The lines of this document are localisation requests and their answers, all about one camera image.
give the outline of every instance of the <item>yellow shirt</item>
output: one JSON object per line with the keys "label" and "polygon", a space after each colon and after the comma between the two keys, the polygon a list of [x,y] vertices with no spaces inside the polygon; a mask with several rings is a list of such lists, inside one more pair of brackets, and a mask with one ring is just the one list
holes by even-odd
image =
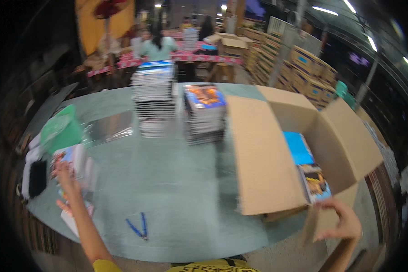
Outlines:
{"label": "yellow shirt", "polygon": [[[204,262],[193,262],[184,266],[175,266],[168,269],[166,272],[260,272],[257,269],[250,268],[249,265],[242,260],[231,260],[230,266],[226,260],[210,260]],[[96,260],[92,266],[95,272],[121,272],[116,264],[107,260]]]}
{"label": "yellow shirt", "polygon": [[183,24],[180,25],[180,29],[181,29],[181,30],[182,30],[183,28],[188,28],[188,27],[193,27],[193,25],[192,25],[192,24],[185,24],[185,23],[183,23]]}

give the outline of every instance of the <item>stack of books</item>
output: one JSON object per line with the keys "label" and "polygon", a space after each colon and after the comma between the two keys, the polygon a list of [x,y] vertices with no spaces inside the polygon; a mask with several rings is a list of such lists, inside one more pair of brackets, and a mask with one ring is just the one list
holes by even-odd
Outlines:
{"label": "stack of books", "polygon": [[225,99],[214,84],[185,85],[185,133],[189,145],[220,141],[225,132]]}
{"label": "stack of books", "polygon": [[198,31],[193,27],[183,29],[183,50],[196,50]]}
{"label": "stack of books", "polygon": [[136,115],[142,137],[166,135],[175,117],[174,64],[172,61],[144,62],[131,78]]}

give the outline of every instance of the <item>blue scissors handle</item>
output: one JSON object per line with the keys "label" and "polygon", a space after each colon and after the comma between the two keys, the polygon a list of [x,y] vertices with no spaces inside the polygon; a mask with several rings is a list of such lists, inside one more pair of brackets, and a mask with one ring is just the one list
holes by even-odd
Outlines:
{"label": "blue scissors handle", "polygon": [[130,220],[125,219],[125,222],[127,222],[127,224],[130,226],[130,228],[140,237],[143,237],[142,233],[135,228],[135,226],[133,226],[133,224],[130,222]]}
{"label": "blue scissors handle", "polygon": [[141,212],[141,218],[142,218],[143,235],[148,236],[148,233],[147,233],[147,220],[145,220],[145,214],[143,212]]}

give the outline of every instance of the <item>light green shirt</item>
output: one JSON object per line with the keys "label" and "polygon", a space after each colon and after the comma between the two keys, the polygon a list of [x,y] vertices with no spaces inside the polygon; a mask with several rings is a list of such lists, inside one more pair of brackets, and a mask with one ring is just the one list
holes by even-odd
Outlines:
{"label": "light green shirt", "polygon": [[152,40],[144,41],[141,47],[141,55],[148,56],[148,61],[170,60],[172,51],[177,50],[177,45],[172,37],[162,38],[162,48],[153,44]]}

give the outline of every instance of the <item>long black hair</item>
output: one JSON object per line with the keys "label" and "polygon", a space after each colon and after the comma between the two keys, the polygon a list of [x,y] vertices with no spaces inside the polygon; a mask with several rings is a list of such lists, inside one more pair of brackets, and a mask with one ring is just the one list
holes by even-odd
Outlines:
{"label": "long black hair", "polygon": [[210,36],[214,33],[213,24],[211,22],[211,16],[207,16],[201,25],[199,41],[202,41],[205,37]]}
{"label": "long black hair", "polygon": [[157,22],[153,25],[152,27],[152,35],[153,35],[153,44],[155,44],[159,50],[162,49],[162,39],[163,39],[163,34],[162,34],[162,12],[159,12]]}

